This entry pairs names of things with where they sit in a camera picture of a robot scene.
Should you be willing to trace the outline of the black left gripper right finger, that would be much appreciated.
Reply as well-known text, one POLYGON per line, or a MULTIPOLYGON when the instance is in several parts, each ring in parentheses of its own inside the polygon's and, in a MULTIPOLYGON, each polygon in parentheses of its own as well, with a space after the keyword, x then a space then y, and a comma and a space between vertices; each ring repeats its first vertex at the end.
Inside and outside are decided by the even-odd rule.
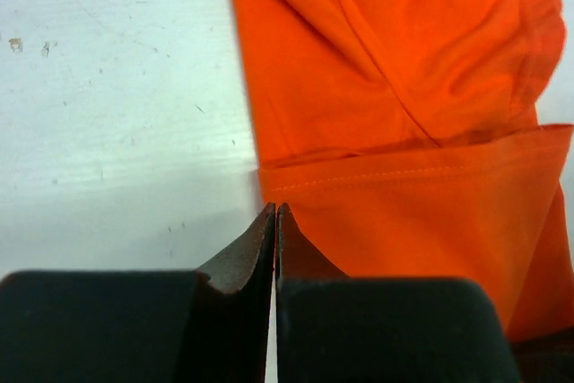
POLYGON ((465 279, 351 278, 277 214, 281 382, 518 382, 494 307, 465 279))

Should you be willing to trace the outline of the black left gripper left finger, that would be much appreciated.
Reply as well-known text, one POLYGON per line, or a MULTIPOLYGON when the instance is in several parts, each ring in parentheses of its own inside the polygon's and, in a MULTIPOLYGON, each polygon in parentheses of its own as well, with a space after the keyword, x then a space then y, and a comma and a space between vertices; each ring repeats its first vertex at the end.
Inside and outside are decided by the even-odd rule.
POLYGON ((195 269, 7 275, 2 381, 263 381, 274 237, 267 205, 195 269))

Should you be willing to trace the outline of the orange t shirt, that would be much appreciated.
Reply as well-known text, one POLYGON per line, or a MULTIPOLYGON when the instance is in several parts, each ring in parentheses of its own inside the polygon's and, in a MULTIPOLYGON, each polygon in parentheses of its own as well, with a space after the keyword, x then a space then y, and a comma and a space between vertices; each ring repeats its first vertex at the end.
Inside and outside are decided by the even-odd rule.
POLYGON ((538 122, 561 0, 233 0, 267 202, 346 274, 480 284, 514 341, 573 324, 538 122))

